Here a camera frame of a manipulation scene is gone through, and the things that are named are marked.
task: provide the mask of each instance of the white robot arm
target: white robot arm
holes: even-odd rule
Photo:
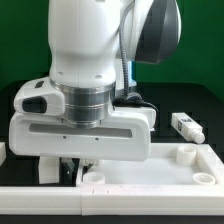
[[[10,124],[12,151],[91,159],[148,157],[156,111],[112,105],[114,61],[122,58],[119,26],[131,3],[50,0],[50,75],[19,90]],[[180,38],[176,0],[133,3],[123,28],[127,60],[158,63],[175,50]]]

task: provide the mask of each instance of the white platform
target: white platform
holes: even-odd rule
[[[80,165],[77,187],[1,187],[0,213],[224,215],[223,163],[208,145],[193,145],[196,163],[181,166],[175,162],[178,146],[152,144],[145,162],[100,161],[88,174],[100,172],[101,184],[83,183]],[[200,172],[212,175],[215,184],[194,184],[192,176]]]

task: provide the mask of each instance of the green wall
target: green wall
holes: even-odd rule
[[[224,100],[224,1],[178,0],[183,30],[160,65],[136,65],[141,82],[199,83]],[[0,1],[0,89],[49,70],[48,0]]]

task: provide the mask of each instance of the black table surface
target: black table surface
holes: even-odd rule
[[[13,100],[24,82],[0,91],[0,142],[6,142],[7,159],[0,168],[0,186],[37,186],[38,158],[16,156],[8,147]],[[203,127],[206,140],[224,161],[224,102],[197,84],[138,83],[143,99],[157,106],[159,123],[152,132],[153,143],[186,143],[171,126],[171,114],[185,112]],[[0,216],[0,223],[224,223],[222,216]]]

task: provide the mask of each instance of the white cylinder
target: white cylinder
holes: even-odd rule
[[[177,148],[176,162],[182,166],[195,164],[197,151],[193,146],[182,145]]]
[[[207,173],[195,173],[193,181],[198,185],[215,185],[215,177]]]
[[[105,175],[100,172],[89,172],[83,175],[85,184],[105,184]]]

